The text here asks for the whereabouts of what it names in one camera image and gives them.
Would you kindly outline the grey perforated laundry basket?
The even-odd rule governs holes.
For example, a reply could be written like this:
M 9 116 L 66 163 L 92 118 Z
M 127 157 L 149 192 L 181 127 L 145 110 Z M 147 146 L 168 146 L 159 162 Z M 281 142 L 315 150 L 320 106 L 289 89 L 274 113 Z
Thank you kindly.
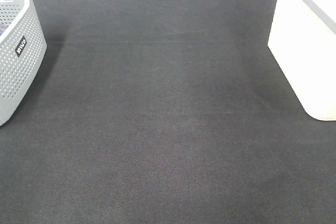
M 47 44 L 33 0 L 1 1 L 1 125 L 18 108 L 44 58 Z

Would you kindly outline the black table cloth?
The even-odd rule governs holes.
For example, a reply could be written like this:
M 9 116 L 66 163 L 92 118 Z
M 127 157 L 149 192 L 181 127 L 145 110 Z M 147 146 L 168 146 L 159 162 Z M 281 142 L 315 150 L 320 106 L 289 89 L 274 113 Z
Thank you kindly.
M 1 223 L 335 223 L 335 123 L 267 47 L 276 0 L 34 0 Z

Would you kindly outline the white plastic basket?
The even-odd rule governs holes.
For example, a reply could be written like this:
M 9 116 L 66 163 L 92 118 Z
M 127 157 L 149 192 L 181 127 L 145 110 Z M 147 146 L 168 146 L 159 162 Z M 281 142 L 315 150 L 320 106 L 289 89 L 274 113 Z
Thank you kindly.
M 335 0 L 277 0 L 268 47 L 306 113 L 335 120 Z

